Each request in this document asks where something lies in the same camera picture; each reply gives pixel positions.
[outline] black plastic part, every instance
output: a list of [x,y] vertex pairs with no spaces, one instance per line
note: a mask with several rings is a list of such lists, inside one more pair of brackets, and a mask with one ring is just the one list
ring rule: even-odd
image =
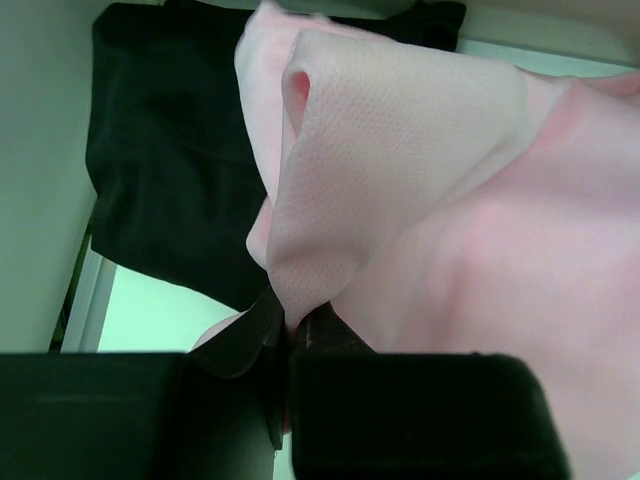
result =
[[296,332],[296,351],[323,353],[375,353],[336,314],[330,303],[307,315]]
[[566,480],[542,389],[496,355],[296,351],[291,360],[298,480]]
[[247,313],[189,356],[220,379],[238,378],[258,369],[267,429],[273,448],[281,450],[289,353],[284,310],[269,287]]
[[0,355],[0,479],[271,480],[283,322],[268,290],[188,355]]

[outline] black object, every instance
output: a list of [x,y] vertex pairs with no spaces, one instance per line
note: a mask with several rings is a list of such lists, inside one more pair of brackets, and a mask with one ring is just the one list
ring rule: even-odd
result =
[[[93,27],[86,156],[92,248],[236,310],[268,285],[245,247],[266,193],[233,67],[251,13],[195,0],[109,6]],[[335,20],[455,50],[464,14],[417,3],[388,20]]]
[[190,354],[0,355],[0,478],[267,480],[290,391],[298,480],[567,480],[503,355],[377,355],[324,305],[289,351],[269,289]]
[[282,309],[242,320],[188,355],[0,355],[0,479],[271,480]]

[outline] fabric fold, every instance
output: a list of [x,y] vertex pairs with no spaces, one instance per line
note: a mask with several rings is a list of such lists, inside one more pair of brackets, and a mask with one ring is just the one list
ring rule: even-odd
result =
[[261,15],[236,57],[269,194],[248,244],[289,327],[331,301],[380,352],[522,358],[575,478],[640,470],[640,74]]

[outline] pink fabric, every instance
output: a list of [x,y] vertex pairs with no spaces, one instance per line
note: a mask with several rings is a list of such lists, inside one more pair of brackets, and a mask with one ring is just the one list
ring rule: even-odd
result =
[[247,244],[290,328],[331,301],[381,352],[520,357],[575,478],[640,470],[640,74],[545,77],[265,3],[236,69],[269,195]]

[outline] black fabric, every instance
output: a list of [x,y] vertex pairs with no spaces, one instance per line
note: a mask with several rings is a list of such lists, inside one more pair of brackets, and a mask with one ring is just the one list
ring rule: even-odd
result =
[[[93,27],[92,247],[245,310],[268,285],[245,247],[266,193],[233,67],[252,12],[172,3],[113,4]],[[453,51],[464,14],[419,3],[387,20],[335,20]]]

